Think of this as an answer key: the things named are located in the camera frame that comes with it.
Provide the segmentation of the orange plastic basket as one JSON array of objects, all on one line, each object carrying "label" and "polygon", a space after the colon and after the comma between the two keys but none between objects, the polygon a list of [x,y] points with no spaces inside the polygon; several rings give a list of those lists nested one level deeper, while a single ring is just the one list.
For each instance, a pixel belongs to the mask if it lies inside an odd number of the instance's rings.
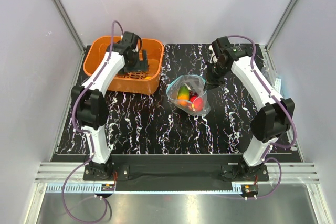
[{"label": "orange plastic basket", "polygon": [[[83,70],[87,76],[92,76],[100,65],[110,42],[110,36],[103,36],[98,38],[88,49],[88,54],[83,63]],[[145,38],[142,39],[142,49],[147,51],[149,71],[131,72],[125,75],[118,74],[110,83],[108,90],[151,95],[158,89],[164,46],[158,40]]]}]

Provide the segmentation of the dark red grape bunch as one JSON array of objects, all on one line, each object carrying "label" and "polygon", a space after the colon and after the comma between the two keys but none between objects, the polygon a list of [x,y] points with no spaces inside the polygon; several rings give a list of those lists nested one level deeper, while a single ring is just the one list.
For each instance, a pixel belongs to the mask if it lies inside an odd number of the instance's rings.
[{"label": "dark red grape bunch", "polygon": [[190,94],[190,99],[192,97],[198,97],[198,93],[197,92],[190,91],[189,94]]}]

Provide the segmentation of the red strawberry toy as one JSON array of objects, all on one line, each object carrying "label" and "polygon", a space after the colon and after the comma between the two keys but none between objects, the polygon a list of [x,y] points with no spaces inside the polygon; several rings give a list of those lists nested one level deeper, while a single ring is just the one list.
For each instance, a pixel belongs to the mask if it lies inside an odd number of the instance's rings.
[{"label": "red strawberry toy", "polygon": [[203,99],[198,96],[193,96],[190,98],[191,109],[195,112],[199,112],[203,109],[204,102]]}]

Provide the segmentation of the clear zip top bag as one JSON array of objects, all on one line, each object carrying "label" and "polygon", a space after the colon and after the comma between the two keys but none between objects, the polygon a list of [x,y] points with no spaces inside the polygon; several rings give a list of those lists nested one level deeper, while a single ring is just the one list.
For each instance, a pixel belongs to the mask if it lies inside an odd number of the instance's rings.
[{"label": "clear zip top bag", "polygon": [[168,100],[191,116],[206,116],[211,107],[203,90],[205,80],[199,75],[182,75],[166,88]]}]

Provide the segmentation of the green orange mango toy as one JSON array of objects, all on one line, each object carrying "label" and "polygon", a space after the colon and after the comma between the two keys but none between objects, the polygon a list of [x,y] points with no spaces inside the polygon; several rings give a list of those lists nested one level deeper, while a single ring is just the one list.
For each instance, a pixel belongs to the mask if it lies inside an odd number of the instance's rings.
[{"label": "green orange mango toy", "polygon": [[178,95],[177,95],[177,100],[180,106],[187,106],[188,102],[190,100],[190,94],[189,94],[189,89],[186,85],[182,85],[179,88]]}]

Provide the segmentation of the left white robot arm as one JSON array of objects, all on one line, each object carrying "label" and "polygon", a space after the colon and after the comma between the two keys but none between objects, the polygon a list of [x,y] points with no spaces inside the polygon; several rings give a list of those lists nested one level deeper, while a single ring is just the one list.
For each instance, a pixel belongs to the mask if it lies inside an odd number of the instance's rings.
[{"label": "left white robot arm", "polygon": [[92,76],[81,86],[74,86],[71,97],[75,100],[71,119],[73,129],[83,133],[89,146],[89,159],[84,162],[86,173],[103,180],[113,175],[111,154],[107,147],[105,124],[109,110],[105,101],[108,86],[118,74],[148,70],[148,56],[137,46],[110,44]]}]

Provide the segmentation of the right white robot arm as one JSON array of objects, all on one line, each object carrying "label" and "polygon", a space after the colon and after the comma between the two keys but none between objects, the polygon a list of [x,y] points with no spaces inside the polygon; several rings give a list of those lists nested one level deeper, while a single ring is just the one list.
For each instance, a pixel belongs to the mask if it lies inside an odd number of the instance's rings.
[{"label": "right white robot arm", "polygon": [[223,85],[224,76],[231,72],[245,86],[258,110],[250,123],[253,136],[247,149],[238,165],[223,174],[226,179],[250,180],[260,171],[267,153],[277,146],[281,135],[292,128],[295,104],[292,99],[284,99],[254,65],[254,51],[229,44],[211,44],[209,48],[212,59],[207,63],[204,90]]}]

